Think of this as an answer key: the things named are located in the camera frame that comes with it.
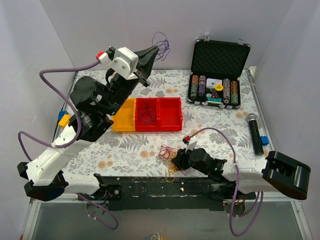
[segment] case lid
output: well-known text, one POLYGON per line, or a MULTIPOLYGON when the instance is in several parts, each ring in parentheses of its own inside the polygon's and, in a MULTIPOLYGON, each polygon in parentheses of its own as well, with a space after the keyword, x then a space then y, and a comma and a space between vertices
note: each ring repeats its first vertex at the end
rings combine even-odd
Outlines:
POLYGON ((244 69, 250 48, 249 44, 198 39, 194 45, 191 71, 237 78, 244 69))

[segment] microphone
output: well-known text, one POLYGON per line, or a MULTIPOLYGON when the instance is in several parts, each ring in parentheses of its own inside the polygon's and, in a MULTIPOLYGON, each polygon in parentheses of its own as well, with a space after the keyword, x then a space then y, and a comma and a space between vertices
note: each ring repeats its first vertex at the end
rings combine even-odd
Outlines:
POLYGON ((249 113, 246 117, 246 121, 249 123, 252 143, 253 143, 253 150, 255 155, 263 155, 264 149, 262 147, 262 140, 259 134, 258 124, 257 124, 257 115, 254 113, 249 113))

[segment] black microphone handle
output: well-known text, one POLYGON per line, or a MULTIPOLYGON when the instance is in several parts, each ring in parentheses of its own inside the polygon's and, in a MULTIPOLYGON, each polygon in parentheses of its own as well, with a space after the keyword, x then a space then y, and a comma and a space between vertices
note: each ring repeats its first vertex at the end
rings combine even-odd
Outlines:
POLYGON ((262 140, 259 134, 258 124, 256 120, 249 121, 250 132, 252 136, 252 143, 255 155, 263 155, 264 149, 262 147, 262 140))

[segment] microphone head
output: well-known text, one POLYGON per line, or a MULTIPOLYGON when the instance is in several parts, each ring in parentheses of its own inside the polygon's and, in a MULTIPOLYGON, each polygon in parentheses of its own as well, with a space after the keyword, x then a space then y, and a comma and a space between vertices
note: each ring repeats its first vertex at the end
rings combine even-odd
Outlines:
POLYGON ((249 113, 248 116, 246 116, 246 121, 250 122, 252 120, 256 120, 257 119, 257 115, 255 115, 254 113, 249 113))

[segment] stack of poker chips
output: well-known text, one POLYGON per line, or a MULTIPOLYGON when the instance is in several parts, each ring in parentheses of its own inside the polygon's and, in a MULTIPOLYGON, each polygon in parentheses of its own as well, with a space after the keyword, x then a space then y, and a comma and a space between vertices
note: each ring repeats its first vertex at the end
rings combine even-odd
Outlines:
POLYGON ((205 93, 206 93, 206 76, 201 75, 199 77, 198 95, 199 97, 203 97, 205 93))
POLYGON ((230 84, 231 104, 238 104, 238 85, 236 81, 230 84))
POLYGON ((223 79, 223 102, 225 104, 228 104, 230 102, 230 79, 228 78, 223 79))
POLYGON ((191 100, 195 100, 197 98, 198 82, 199 82, 199 77, 197 75, 193 75, 192 82, 191 82, 191 91, 190 91, 191 100))

